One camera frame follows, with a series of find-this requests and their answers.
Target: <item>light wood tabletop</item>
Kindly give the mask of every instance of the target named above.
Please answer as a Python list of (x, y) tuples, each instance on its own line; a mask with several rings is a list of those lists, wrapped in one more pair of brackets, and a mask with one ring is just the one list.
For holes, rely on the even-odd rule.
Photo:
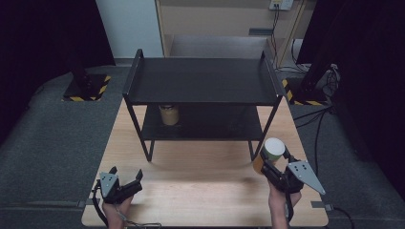
[[(140, 124), (145, 110), (144, 106), (135, 107)], [(258, 107), (262, 125), (270, 111), (271, 107)], [(284, 98), (268, 137), (281, 139), (293, 156), (306, 159)], [(281, 158), (276, 166), (285, 171), (286, 163)], [(131, 221), (159, 222), (163, 227), (271, 225), (268, 184), (266, 177), (253, 170), (247, 141), (156, 141), (153, 161), (148, 162), (122, 101), (95, 184), (100, 172), (109, 172), (114, 166), (120, 185), (135, 180), (139, 169), (143, 171), (143, 190), (135, 194), (127, 216)], [(321, 201), (320, 195), (305, 185), (302, 198), (294, 207), (291, 226), (327, 225), (325, 209), (313, 207)], [(86, 206), (82, 223), (104, 225), (93, 205)]]

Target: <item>cup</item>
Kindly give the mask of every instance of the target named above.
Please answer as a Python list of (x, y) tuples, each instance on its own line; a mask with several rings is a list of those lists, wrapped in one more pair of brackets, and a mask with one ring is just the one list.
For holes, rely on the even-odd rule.
[(179, 107), (174, 105), (160, 105), (161, 121), (168, 126), (179, 122)]
[(253, 169), (256, 173), (262, 175), (262, 168), (265, 160), (270, 160), (273, 165), (286, 151), (286, 145), (278, 138), (271, 137), (265, 142), (260, 154), (253, 160)]

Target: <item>white wall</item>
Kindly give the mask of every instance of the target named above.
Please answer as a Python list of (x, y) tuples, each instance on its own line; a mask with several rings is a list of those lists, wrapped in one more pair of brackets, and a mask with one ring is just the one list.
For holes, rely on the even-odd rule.
[(114, 58), (163, 57), (155, 0), (96, 0)]

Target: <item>wall socket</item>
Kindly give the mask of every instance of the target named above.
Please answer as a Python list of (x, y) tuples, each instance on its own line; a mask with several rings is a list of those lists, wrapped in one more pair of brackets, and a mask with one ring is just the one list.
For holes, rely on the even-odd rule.
[(270, 10), (276, 10), (276, 5), (278, 4), (279, 10), (291, 10), (292, 3), (294, 3), (294, 0), (270, 0), (270, 6), (268, 8)]

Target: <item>shelf bottom tier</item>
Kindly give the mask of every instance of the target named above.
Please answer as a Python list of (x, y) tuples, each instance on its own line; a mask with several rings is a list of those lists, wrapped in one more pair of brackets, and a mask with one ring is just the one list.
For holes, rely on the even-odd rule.
[(144, 140), (260, 140), (263, 131), (255, 106), (179, 106), (179, 122), (163, 124), (158, 105), (146, 110)]

